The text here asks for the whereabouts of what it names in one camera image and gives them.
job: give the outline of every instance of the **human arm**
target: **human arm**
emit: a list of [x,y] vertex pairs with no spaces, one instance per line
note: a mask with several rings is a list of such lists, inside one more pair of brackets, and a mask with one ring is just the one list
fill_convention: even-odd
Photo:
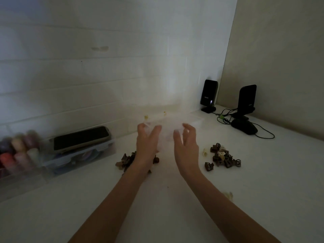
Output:
[[183,143],[179,132],[173,133],[174,155],[180,174],[205,211],[230,243],[278,243],[273,235],[230,202],[200,171],[196,130],[184,124]]
[[103,202],[88,217],[69,243],[114,242],[142,182],[152,167],[161,126],[150,136],[144,124],[137,127],[136,157]]

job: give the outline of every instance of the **nail polish bottle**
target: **nail polish bottle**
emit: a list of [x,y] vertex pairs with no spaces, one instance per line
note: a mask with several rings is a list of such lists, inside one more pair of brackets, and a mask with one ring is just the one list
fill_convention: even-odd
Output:
[[12,155],[16,153],[11,145],[11,138],[5,138],[0,142],[0,153],[10,153]]
[[27,134],[24,136],[24,142],[28,149],[37,148],[39,149],[39,143],[37,137],[33,134]]
[[16,153],[14,158],[25,170],[30,171],[33,169],[33,164],[26,153]]
[[11,141],[12,146],[14,147],[14,149],[16,150],[16,152],[27,152],[27,148],[24,144],[24,142],[22,141],[22,139],[16,137],[14,139],[12,139]]
[[10,153],[4,153],[0,155],[0,161],[6,170],[12,175],[18,175],[20,169],[14,160],[14,157]]
[[31,159],[31,161],[34,163],[34,165],[36,166],[40,166],[40,162],[39,162],[39,151],[37,148],[32,148],[30,150],[27,151],[27,154],[29,156],[29,158]]

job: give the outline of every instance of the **white table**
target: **white table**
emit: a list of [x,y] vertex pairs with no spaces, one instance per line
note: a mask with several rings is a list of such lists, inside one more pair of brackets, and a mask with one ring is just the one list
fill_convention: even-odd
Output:
[[[218,123],[214,114],[193,114],[204,119],[197,130],[201,151],[219,142],[242,160],[241,168],[206,172],[212,154],[199,156],[217,188],[232,192],[234,203],[282,242],[324,242],[324,142],[251,118],[276,135],[263,140]],[[122,171],[115,162],[135,150],[136,134],[116,146],[113,156],[1,203],[1,242],[67,242],[117,183]],[[227,242],[179,175],[172,143],[159,157],[117,242]]]

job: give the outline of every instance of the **right hand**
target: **right hand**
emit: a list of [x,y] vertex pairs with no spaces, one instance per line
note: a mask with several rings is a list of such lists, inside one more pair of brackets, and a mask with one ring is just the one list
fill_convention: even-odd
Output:
[[183,143],[179,131],[173,132],[174,156],[182,177],[200,172],[198,165],[199,147],[196,143],[196,129],[183,124]]

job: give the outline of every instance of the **black phone screen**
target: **black phone screen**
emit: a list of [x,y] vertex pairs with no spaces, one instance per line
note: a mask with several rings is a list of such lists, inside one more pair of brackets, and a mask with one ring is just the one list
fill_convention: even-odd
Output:
[[108,136],[109,132],[104,126],[96,127],[89,130],[82,130],[67,135],[61,135],[54,138],[54,150],[61,150],[67,147],[91,142],[93,140],[105,138]]

